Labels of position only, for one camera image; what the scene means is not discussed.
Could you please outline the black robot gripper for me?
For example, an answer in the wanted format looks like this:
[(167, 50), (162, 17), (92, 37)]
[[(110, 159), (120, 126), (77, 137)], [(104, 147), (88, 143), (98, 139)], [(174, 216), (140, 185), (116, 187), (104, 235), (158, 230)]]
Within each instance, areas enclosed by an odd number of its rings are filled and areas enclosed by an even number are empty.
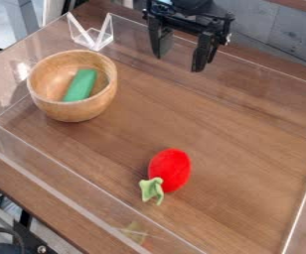
[(213, 61), (218, 45), (229, 43), (234, 15), (215, 0), (146, 0), (142, 10), (147, 21), (151, 51), (160, 59), (173, 46), (173, 30), (198, 36), (191, 72)]

